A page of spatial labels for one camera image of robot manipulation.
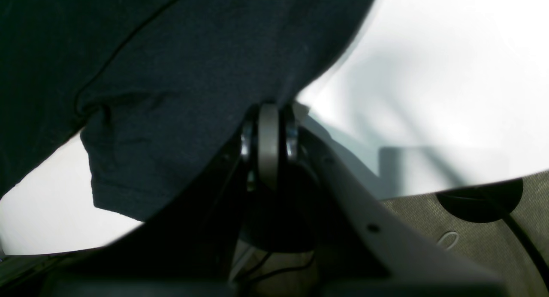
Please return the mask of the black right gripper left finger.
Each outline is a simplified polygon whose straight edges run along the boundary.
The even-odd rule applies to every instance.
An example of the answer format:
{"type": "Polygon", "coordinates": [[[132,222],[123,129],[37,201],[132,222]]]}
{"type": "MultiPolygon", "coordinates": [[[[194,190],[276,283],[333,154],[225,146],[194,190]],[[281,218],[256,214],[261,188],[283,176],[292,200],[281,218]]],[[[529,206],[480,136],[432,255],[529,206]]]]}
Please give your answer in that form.
{"type": "Polygon", "coordinates": [[[155,217],[53,272],[45,297],[235,297],[229,273],[245,207],[249,131],[155,217]]]}

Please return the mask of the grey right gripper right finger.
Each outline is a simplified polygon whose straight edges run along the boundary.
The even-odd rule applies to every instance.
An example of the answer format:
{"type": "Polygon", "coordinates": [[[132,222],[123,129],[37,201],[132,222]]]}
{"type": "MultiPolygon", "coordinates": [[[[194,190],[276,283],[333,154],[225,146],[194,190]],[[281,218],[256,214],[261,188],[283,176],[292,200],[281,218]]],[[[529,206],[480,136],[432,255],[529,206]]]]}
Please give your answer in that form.
{"type": "Polygon", "coordinates": [[[320,297],[505,297],[498,277],[443,250],[373,198],[335,152],[299,129],[298,191],[316,239],[320,297]]]}

